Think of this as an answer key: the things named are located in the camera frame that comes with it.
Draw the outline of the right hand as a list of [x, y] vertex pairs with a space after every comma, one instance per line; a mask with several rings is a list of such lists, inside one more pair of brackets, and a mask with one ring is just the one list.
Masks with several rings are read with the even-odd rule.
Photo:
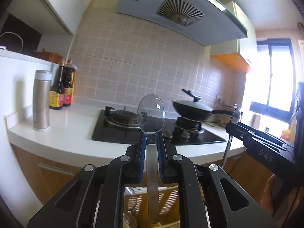
[[262, 191], [261, 201], [259, 204], [261, 207], [269, 214], [273, 215], [273, 198], [272, 198], [272, 190], [275, 184], [276, 175], [273, 174], [266, 182], [264, 190]]

